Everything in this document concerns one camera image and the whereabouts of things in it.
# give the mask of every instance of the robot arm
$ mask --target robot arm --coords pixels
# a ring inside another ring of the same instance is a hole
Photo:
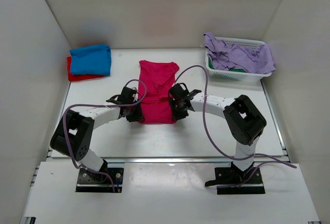
[[[180,120],[188,116],[190,111],[203,111],[205,96],[200,90],[189,92],[184,83],[174,85],[169,94],[172,108],[172,118]],[[205,112],[226,119],[229,129],[236,139],[236,152],[233,164],[242,173],[242,178],[253,167],[253,157],[245,158],[255,153],[255,147],[266,126],[266,120],[252,103],[249,97],[241,95],[234,98],[222,98],[208,95]]]
[[[131,104],[137,101],[136,88],[124,87],[121,94],[107,100],[105,105]],[[69,135],[70,145],[74,154],[74,159],[81,165],[94,171],[107,172],[107,162],[97,156],[90,147],[92,132],[99,126],[110,121],[118,120],[126,117],[129,122],[143,120],[141,105],[132,107],[116,107],[116,108],[91,108],[84,112],[76,112],[69,110],[67,118],[67,132]],[[64,137],[63,118],[58,124],[55,133],[51,139],[51,148],[70,156],[68,146]],[[89,172],[89,176],[100,182],[104,178],[101,174],[93,174]]]

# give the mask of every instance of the white table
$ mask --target white table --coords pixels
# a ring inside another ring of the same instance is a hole
[[[154,62],[175,62],[180,71],[191,65],[205,65],[204,49],[161,49],[161,50],[112,50],[111,76],[70,85],[65,107],[77,103],[104,104],[115,94],[119,94],[127,81],[139,78],[140,60]],[[205,76],[200,68],[189,70],[180,80],[189,90],[204,89]],[[267,120],[256,152],[275,156],[283,155],[280,140],[272,120],[267,99],[261,83],[215,80],[210,78],[208,94],[221,97],[250,97]],[[215,142],[224,152],[234,155],[236,141],[232,137],[226,121],[207,114],[207,125]],[[93,132],[90,148],[106,158],[141,157],[211,157],[221,156],[205,135],[201,113],[189,116],[176,124],[142,125],[128,123],[122,118],[105,124]],[[65,157],[53,151],[53,158]]]
[[[121,194],[76,193],[78,170],[69,160],[44,162],[25,217],[44,223],[290,223],[319,221],[303,175],[284,165],[264,166],[266,194],[216,195],[204,182],[214,164],[126,163]]]

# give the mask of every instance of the red towel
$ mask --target red towel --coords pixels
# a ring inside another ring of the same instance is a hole
[[[86,79],[91,78],[102,78],[104,75],[92,75],[92,74],[86,74],[86,75],[72,75],[70,73],[71,68],[71,56],[67,57],[68,59],[68,79],[69,81],[84,81]]]
[[[141,103],[144,121],[140,123],[175,123],[168,100],[168,91],[175,81],[179,66],[174,63],[140,61],[140,80],[146,84],[147,94]],[[139,83],[139,93],[144,87]]]

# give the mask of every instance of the folded blue cloth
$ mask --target folded blue cloth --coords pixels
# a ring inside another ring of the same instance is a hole
[[[70,50],[73,75],[110,75],[111,50],[104,43]]]

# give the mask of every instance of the cloth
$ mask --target cloth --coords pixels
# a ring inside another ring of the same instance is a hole
[[[231,68],[231,69],[229,69],[229,71],[231,71],[231,72],[239,72],[239,73],[246,73],[243,69],[235,69],[235,68]]]
[[[210,58],[208,58],[208,67],[211,69],[214,69],[214,67],[212,65],[212,60]]]
[[[146,84],[147,94],[141,108],[144,121],[140,123],[175,123],[169,104],[168,91],[175,81],[179,66],[174,63],[140,61],[140,80]],[[144,87],[139,83],[139,93],[144,95]]]
[[[207,54],[217,70],[228,71],[235,68],[259,74],[275,71],[274,61],[267,44],[255,50],[235,43],[230,46],[225,41],[216,40],[211,32],[207,32],[204,34],[204,47],[209,49]]]
[[[103,75],[90,75],[90,74],[86,74],[86,75],[72,75],[70,73],[70,67],[71,67],[71,57],[67,57],[68,60],[68,79],[69,81],[84,81],[86,79],[92,79],[92,78],[102,78]]]
[[[110,75],[111,51],[104,43],[70,50],[73,75]]]

